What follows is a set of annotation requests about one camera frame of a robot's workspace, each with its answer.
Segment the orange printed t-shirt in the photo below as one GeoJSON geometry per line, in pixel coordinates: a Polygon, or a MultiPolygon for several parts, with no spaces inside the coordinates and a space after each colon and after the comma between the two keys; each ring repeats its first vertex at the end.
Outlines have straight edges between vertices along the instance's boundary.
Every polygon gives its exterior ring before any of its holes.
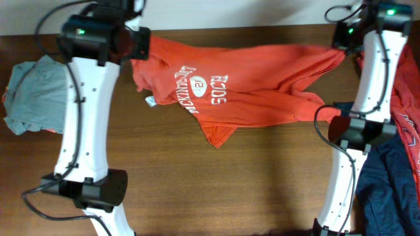
{"type": "Polygon", "coordinates": [[[308,87],[344,58],[312,45],[224,49],[152,37],[148,59],[131,64],[138,90],[150,90],[159,105],[180,104],[219,148],[240,127],[331,121],[339,112],[308,87]]]}

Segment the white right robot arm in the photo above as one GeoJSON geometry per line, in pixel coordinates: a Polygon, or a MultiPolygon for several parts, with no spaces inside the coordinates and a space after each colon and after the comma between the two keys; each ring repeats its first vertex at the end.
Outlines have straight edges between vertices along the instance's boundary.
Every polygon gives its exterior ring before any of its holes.
{"type": "Polygon", "coordinates": [[[312,235],[350,235],[350,215],[361,169],[372,148],[397,131],[390,122],[390,101],[397,64],[408,42],[413,7],[397,1],[357,1],[336,20],[332,47],[364,53],[355,101],[332,118],[321,139],[333,149],[333,166],[321,213],[312,235]]]}

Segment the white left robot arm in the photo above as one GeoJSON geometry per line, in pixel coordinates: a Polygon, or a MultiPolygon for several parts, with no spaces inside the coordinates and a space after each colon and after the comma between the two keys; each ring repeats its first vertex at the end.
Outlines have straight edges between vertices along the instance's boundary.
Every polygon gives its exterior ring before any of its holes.
{"type": "Polygon", "coordinates": [[[133,235],[125,211],[128,175],[108,166],[112,94],[124,59],[148,57],[150,30],[139,25],[144,1],[86,1],[62,26],[66,111],[60,155],[40,191],[71,199],[98,235],[133,235]]]}

